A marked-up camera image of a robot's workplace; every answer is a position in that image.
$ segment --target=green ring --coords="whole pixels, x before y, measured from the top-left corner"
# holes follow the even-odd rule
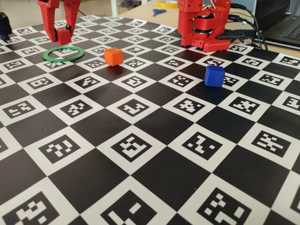
[[[73,57],[70,57],[67,59],[54,59],[54,58],[49,57],[49,54],[51,52],[54,52],[59,49],[72,49],[72,50],[79,51],[79,53],[76,56],[73,56]],[[50,49],[50,50],[44,52],[43,59],[46,61],[49,61],[49,62],[67,62],[67,61],[73,61],[73,60],[76,60],[76,59],[82,57],[84,55],[84,53],[85,52],[82,48],[78,48],[78,47],[74,47],[74,46],[61,46],[61,47],[53,48],[53,49]]]

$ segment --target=scissors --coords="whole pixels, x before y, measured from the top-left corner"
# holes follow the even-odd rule
[[[154,12],[153,16],[156,16],[156,15],[161,14],[161,13],[165,13],[166,11],[167,10],[165,10],[165,9],[154,9],[153,10],[153,12]]]

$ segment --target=tape roll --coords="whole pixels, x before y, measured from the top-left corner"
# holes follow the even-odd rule
[[[166,1],[158,1],[158,8],[177,8],[177,1],[175,0],[166,0]]]

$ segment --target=cable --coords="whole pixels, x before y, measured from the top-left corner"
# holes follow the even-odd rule
[[[267,43],[266,43],[265,39],[263,38],[261,32],[260,32],[260,31],[258,30],[258,28],[257,28],[256,26],[254,26],[251,22],[249,22],[249,21],[246,20],[246,19],[241,18],[241,17],[238,16],[238,15],[232,15],[232,14],[229,14],[228,19],[229,19],[229,20],[233,20],[233,21],[246,22],[246,23],[248,23],[251,27],[253,27],[253,29],[256,30],[256,32],[258,33],[258,35],[262,38],[264,47],[265,47],[266,50],[268,50]]]

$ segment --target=checkerboard mat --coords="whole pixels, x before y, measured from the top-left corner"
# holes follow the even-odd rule
[[[42,59],[43,25],[0,42],[1,225],[300,224],[300,59],[180,38],[89,15],[72,62]],[[105,64],[111,47],[123,64]]]

